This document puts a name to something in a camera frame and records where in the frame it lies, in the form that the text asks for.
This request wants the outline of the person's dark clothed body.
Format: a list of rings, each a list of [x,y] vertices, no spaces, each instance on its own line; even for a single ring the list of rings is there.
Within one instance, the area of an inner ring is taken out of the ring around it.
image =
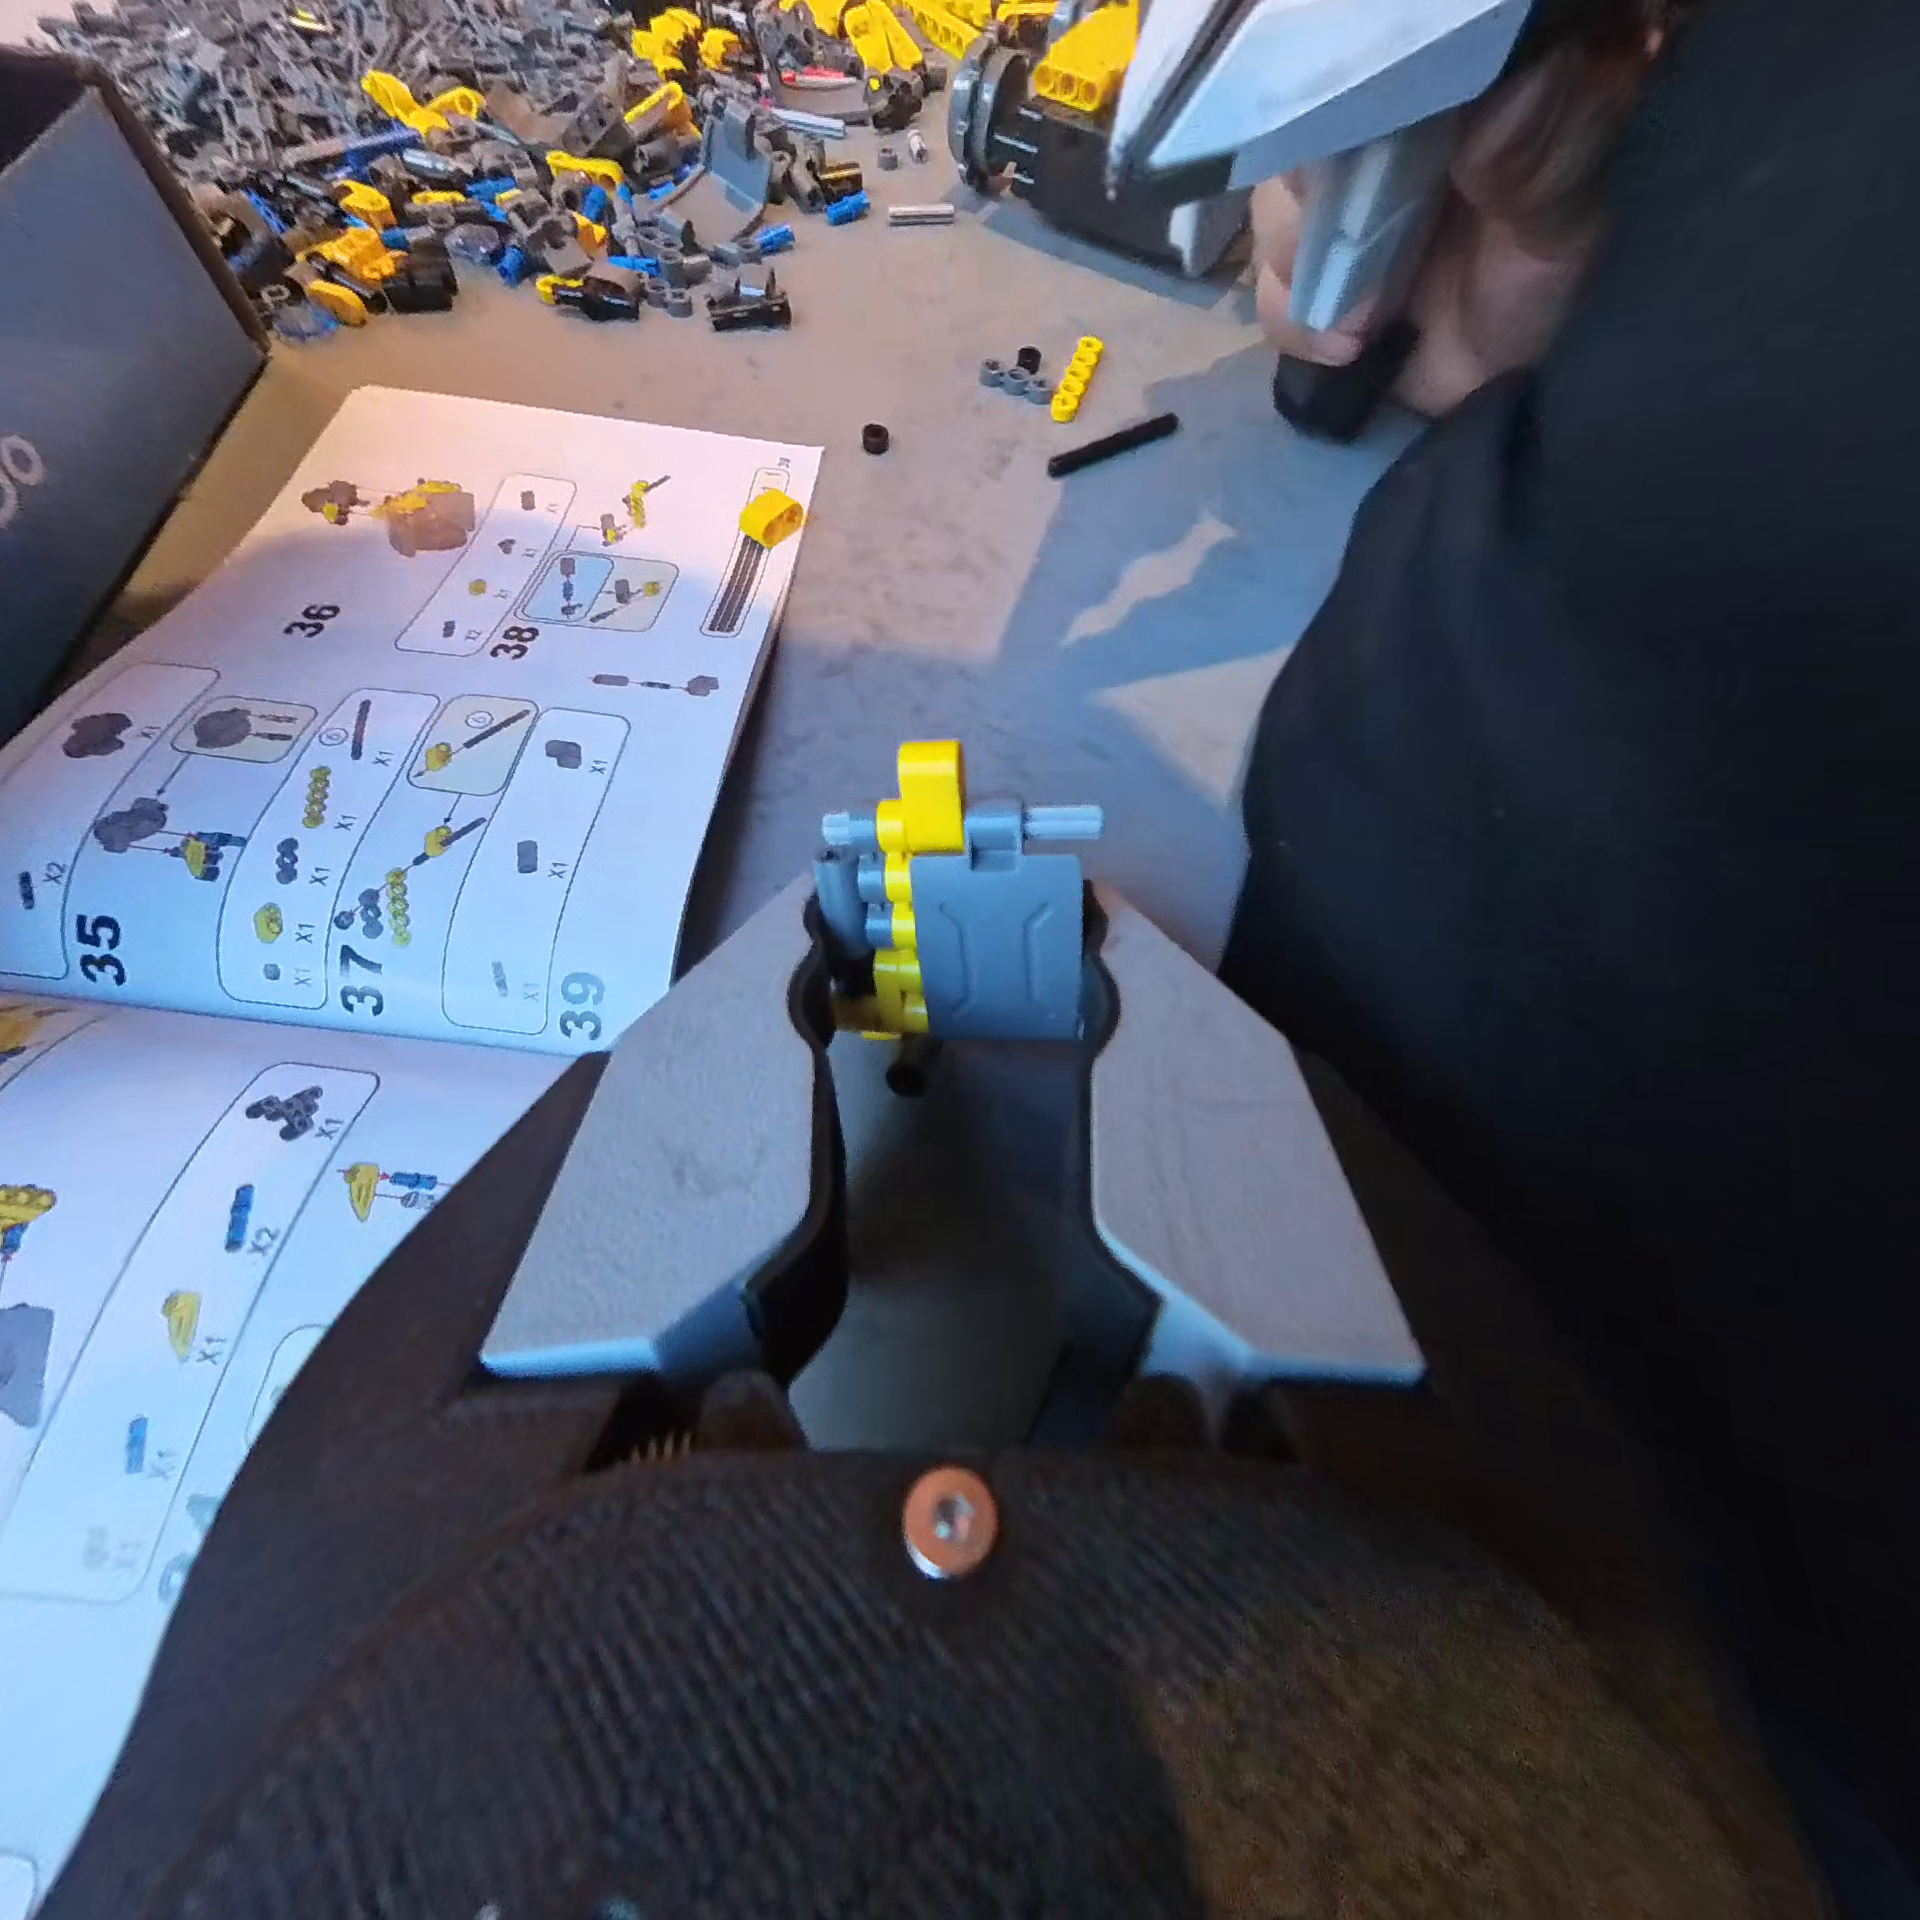
[[[1623,1417],[1842,1914],[1914,1914],[1914,79],[1682,5],[1261,702],[1222,955]]]

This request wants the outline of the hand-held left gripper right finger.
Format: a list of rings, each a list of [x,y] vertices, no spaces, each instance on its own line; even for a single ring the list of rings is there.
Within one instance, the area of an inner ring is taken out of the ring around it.
[[[1428,1361],[1288,1042],[1097,886],[1089,1204],[1144,1288],[1139,1375],[1414,1387]]]

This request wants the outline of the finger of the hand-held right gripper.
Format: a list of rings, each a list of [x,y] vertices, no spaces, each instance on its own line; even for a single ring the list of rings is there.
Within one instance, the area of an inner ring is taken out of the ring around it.
[[[1531,19],[1531,2],[1241,5],[1199,98],[1229,151],[1213,167],[1192,167],[1229,188],[1471,101]]]
[[[1213,167],[1229,151],[1199,98],[1241,13],[1241,2],[1143,9],[1107,132],[1107,198],[1133,182]]]

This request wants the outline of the grey yellow brick assembly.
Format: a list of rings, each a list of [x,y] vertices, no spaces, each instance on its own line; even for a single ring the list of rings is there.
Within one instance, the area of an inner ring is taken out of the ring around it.
[[[812,897],[835,1025],[924,1094],[944,1043],[1081,1033],[1085,843],[984,854],[855,854],[816,843]]]

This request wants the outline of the spread of yellow brick panels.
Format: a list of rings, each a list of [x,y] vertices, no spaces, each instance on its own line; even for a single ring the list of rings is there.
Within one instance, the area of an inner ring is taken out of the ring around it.
[[[930,55],[955,61],[983,37],[1037,45],[1099,5],[1047,2],[750,2],[625,5],[615,45],[662,78],[744,71],[804,86],[828,78],[924,78]]]

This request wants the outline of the short black axle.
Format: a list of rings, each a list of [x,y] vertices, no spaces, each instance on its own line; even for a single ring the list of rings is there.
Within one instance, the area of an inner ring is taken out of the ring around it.
[[[1159,412],[1149,417],[1129,421],[1127,427],[1093,436],[1092,441],[1049,456],[1044,471],[1055,483],[1061,483],[1081,471],[1109,465],[1112,461],[1127,457],[1133,451],[1160,444],[1173,436],[1180,427],[1183,421],[1176,412]]]

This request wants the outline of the pile of small brick pieces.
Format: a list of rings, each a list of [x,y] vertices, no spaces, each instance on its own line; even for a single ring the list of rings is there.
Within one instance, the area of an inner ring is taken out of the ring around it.
[[[582,322],[743,315],[780,294],[744,267],[790,247],[780,207],[855,188],[831,147],[883,95],[744,71],[662,78],[615,45],[625,5],[57,5],[48,54],[104,69],[253,311],[281,342],[445,315],[469,270]],[[739,216],[706,178],[711,115],[756,108],[770,199]]]

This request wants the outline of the person's right hand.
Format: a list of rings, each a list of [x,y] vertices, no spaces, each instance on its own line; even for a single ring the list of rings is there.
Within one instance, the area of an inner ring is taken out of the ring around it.
[[[1408,304],[1418,338],[1392,396],[1414,416],[1440,417],[1550,347],[1597,246],[1639,74],[1566,45],[1474,101]]]

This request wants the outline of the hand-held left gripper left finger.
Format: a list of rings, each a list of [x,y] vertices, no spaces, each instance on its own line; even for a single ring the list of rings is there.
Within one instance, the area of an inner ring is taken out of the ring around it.
[[[798,875],[606,1053],[481,1365],[790,1384],[840,1315],[828,1042],[828,950]]]

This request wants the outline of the black yellow vehicle model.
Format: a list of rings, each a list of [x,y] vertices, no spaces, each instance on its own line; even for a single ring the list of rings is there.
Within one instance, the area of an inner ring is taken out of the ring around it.
[[[1139,15],[1137,2],[988,5],[948,82],[948,150],[971,188],[1199,279],[1245,230],[1249,195],[1183,195],[1159,176],[1105,182]]]

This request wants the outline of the grey curved panel piece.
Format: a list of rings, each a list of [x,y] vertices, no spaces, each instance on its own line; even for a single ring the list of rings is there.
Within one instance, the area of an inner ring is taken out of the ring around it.
[[[764,211],[774,159],[756,132],[756,120],[756,108],[743,105],[718,108],[706,123],[701,151],[706,178],[744,218]]]

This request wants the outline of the dark blue cardboard box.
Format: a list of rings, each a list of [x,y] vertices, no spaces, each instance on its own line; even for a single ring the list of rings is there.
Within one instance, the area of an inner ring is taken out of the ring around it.
[[[100,66],[1,54],[1,737],[137,565],[266,334]]]

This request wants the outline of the instruction booklet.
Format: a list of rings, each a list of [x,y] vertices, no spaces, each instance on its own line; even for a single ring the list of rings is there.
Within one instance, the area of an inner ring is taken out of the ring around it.
[[[671,985],[819,465],[356,389],[5,748],[5,1914],[332,1321]]]

